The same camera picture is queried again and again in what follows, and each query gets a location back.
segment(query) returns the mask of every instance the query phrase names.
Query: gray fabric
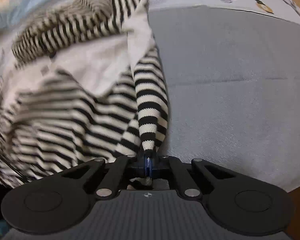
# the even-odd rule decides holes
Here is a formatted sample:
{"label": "gray fabric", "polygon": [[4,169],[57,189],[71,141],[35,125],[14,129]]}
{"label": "gray fabric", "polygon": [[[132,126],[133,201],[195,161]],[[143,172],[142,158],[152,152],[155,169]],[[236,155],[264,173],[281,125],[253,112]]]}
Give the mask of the gray fabric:
{"label": "gray fabric", "polygon": [[149,20],[171,111],[160,153],[300,186],[300,26],[205,6]]}

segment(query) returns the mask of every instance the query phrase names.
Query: metal pin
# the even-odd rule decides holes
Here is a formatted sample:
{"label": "metal pin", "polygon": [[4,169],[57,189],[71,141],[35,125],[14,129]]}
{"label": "metal pin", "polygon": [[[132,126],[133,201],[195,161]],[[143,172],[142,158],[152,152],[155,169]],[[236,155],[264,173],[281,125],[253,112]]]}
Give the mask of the metal pin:
{"label": "metal pin", "polygon": [[189,188],[185,190],[185,195],[188,197],[197,197],[200,195],[200,191],[195,188]]}
{"label": "metal pin", "polygon": [[108,188],[101,188],[101,189],[98,189],[96,193],[100,197],[108,197],[112,194],[112,191]]}

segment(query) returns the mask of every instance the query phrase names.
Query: clothing pile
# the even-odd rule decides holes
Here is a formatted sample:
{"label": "clothing pile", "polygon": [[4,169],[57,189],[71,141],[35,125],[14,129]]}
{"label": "clothing pile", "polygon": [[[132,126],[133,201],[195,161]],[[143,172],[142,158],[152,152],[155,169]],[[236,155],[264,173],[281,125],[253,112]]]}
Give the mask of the clothing pile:
{"label": "clothing pile", "polygon": [[168,103],[147,2],[74,0],[31,19],[0,79],[0,183],[158,149]]}

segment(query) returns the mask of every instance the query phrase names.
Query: gray surface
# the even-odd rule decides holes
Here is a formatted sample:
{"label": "gray surface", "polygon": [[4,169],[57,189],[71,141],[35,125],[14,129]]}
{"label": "gray surface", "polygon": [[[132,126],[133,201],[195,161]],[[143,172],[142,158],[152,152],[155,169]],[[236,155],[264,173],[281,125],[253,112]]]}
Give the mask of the gray surface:
{"label": "gray surface", "polygon": [[300,26],[254,13],[149,13],[170,99],[159,150],[300,186]]}
{"label": "gray surface", "polygon": [[31,236],[15,229],[3,240],[289,240],[280,232],[270,236],[241,236],[213,222],[199,202],[178,197],[174,190],[123,190],[97,202],[78,225],[62,233]]}

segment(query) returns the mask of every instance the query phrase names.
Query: black and white stripes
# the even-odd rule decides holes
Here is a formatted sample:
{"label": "black and white stripes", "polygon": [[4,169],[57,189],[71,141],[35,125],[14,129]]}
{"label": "black and white stripes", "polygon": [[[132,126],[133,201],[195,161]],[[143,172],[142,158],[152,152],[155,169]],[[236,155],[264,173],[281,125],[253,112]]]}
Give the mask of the black and white stripes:
{"label": "black and white stripes", "polygon": [[[76,0],[62,13],[37,18],[13,46],[24,65],[15,71],[26,74],[26,62],[72,43],[122,34],[126,20],[146,13],[137,8],[147,0],[109,1],[111,6],[107,0]],[[157,48],[145,48],[101,97],[84,89],[63,66],[37,89],[18,91],[14,102],[3,106],[1,98],[9,93],[5,77],[0,83],[0,182],[16,187],[98,156],[113,162],[137,154],[141,146],[156,151],[165,138],[168,103]]]}

